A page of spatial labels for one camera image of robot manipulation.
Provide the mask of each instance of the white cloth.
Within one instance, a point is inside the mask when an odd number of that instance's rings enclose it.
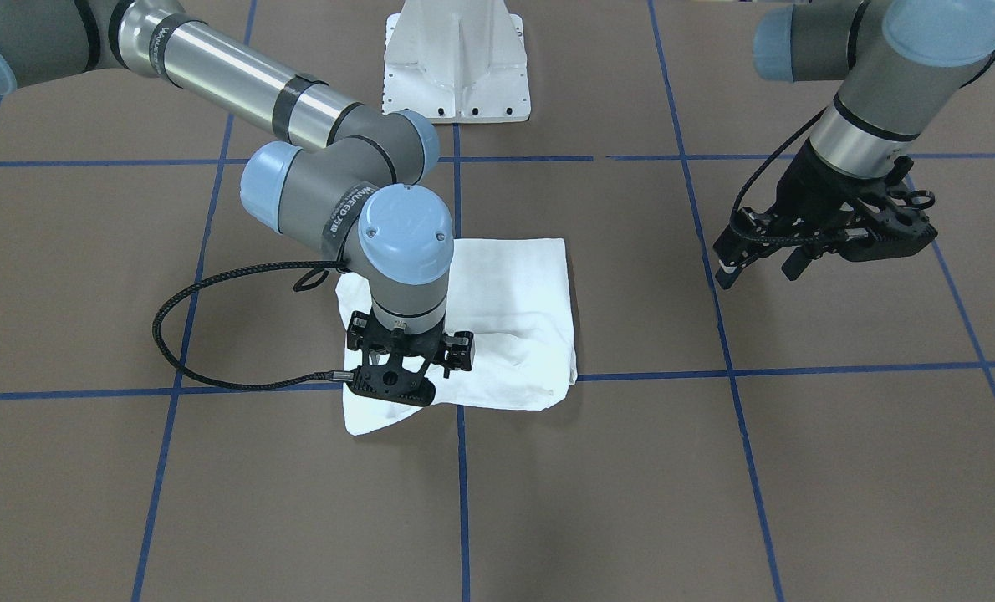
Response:
[[[342,275],[338,281],[342,324],[354,309],[371,309],[366,279]],[[441,367],[427,377],[436,386],[436,404],[541,411],[565,399],[574,384],[574,327],[568,293],[568,264],[561,239],[456,241],[449,268],[445,331],[475,333],[471,372]],[[418,369],[420,362],[407,369]],[[345,351],[345,368],[360,365],[359,351]],[[359,397],[342,388],[345,430],[363,435],[405,420],[422,408]]]

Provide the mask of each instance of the white towel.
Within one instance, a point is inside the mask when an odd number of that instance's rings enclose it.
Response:
[[[359,275],[342,275],[337,294],[342,324],[349,324],[354,309],[371,309],[370,289]],[[434,403],[541,411],[565,399],[577,373],[564,241],[456,241],[445,331],[457,330],[475,333],[474,366],[448,380],[441,367],[430,367]],[[345,369],[359,365],[360,352],[346,350]],[[421,361],[405,362],[410,370],[420,366]],[[359,397],[348,388],[341,399],[345,428],[353,435],[422,409]]]

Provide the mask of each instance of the black cable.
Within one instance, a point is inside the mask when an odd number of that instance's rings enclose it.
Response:
[[[187,369],[181,360],[174,357],[171,350],[166,347],[166,342],[162,338],[162,321],[166,318],[166,314],[170,313],[174,306],[181,303],[185,298],[189,298],[193,293],[198,290],[203,290],[208,286],[213,286],[221,282],[226,282],[228,279],[250,277],[250,275],[261,274],[263,272],[273,272],[277,270],[309,270],[303,278],[299,279],[298,282],[293,286],[293,290],[311,290],[325,281],[329,272],[327,270],[340,270],[344,269],[344,262],[279,262],[279,263],[261,263],[259,266],[249,266],[246,268],[237,268],[237,270],[230,270],[229,272],[222,272],[220,274],[215,274],[214,277],[204,278],[202,281],[188,286],[181,291],[179,291],[176,296],[173,296],[166,300],[165,304],[162,304],[160,311],[156,312],[155,319],[152,320],[152,338],[156,342],[156,347],[160,348],[162,357],[170,363],[170,365],[176,367],[180,370],[182,374],[188,376],[192,380],[203,382],[206,385],[221,386],[223,389],[237,389],[238,391],[271,391],[271,389],[282,389],[284,386],[298,385],[300,382],[307,382],[310,380],[334,380],[334,372],[336,370],[327,370],[327,372],[314,372],[311,374],[305,374],[298,376],[296,378],[290,378],[290,380],[280,380],[277,382],[267,382],[263,385],[246,385],[241,384],[241,382],[227,382],[225,380],[216,380],[216,378],[211,378],[204,376],[203,374],[197,374],[192,372],[192,370]],[[308,284],[311,278],[315,275],[320,275],[317,282]]]
[[[736,224],[736,216],[738,216],[739,213],[739,206],[742,205],[742,198],[747,195],[747,191],[750,191],[750,187],[754,186],[754,182],[758,181],[758,178],[760,178],[763,172],[765,172],[766,169],[768,169],[769,165],[773,164],[773,161],[777,160],[778,157],[780,157],[781,154],[783,154],[783,152],[787,150],[790,145],[795,144],[796,140],[798,140],[800,137],[803,137],[803,134],[806,134],[807,130],[809,130],[810,127],[814,126],[814,123],[821,120],[821,115],[823,114],[825,114],[825,111],[821,110],[821,113],[814,115],[814,117],[811,117],[810,120],[804,123],[802,127],[799,127],[799,130],[797,130],[797,132],[792,134],[791,137],[789,137],[782,145],[780,145],[780,148],[776,149],[775,151],[773,151],[772,154],[770,154],[770,156],[768,156],[768,158],[765,160],[764,163],[761,164],[758,170],[755,171],[753,175],[750,176],[750,179],[747,180],[747,183],[742,184],[742,190],[739,191],[739,194],[735,196],[735,203],[732,206],[732,214],[730,217],[727,218],[727,227],[731,228],[732,232],[735,232],[735,236],[741,237],[742,240],[755,242],[758,244],[775,244],[777,245],[777,247],[802,247],[802,245],[804,244],[825,244],[834,241],[846,240],[845,235],[838,237],[829,236],[829,235],[818,235],[815,237],[757,236],[753,235],[752,233],[744,232]]]

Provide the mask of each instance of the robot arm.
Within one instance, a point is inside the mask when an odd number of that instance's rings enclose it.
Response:
[[[160,77],[282,140],[248,162],[246,210],[371,288],[370,313],[354,314],[347,333],[363,365],[336,380],[360,395],[428,405],[429,365],[446,377],[472,368],[473,334],[443,331],[452,220],[437,195],[414,186],[440,154],[427,119],[354,102],[208,27],[176,0],[0,3],[0,94],[102,68]],[[409,357],[424,365],[406,369]]]
[[[765,213],[733,211],[714,243],[722,288],[784,247],[796,247],[783,265],[796,279],[825,253],[869,262],[931,243],[925,210],[934,196],[903,183],[913,167],[904,153],[953,93],[995,64],[995,0],[782,8],[766,15],[754,45],[766,79],[844,80],[780,179],[776,202]]]

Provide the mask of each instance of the white plastic base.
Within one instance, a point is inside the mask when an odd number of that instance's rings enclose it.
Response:
[[[489,14],[473,12],[481,7],[477,1],[439,15],[413,4],[407,1],[405,11],[386,19],[383,113],[414,110],[434,123],[527,121],[523,19],[509,15],[502,0],[486,3]],[[479,35],[481,28],[490,34]],[[478,47],[488,38],[489,48]]]

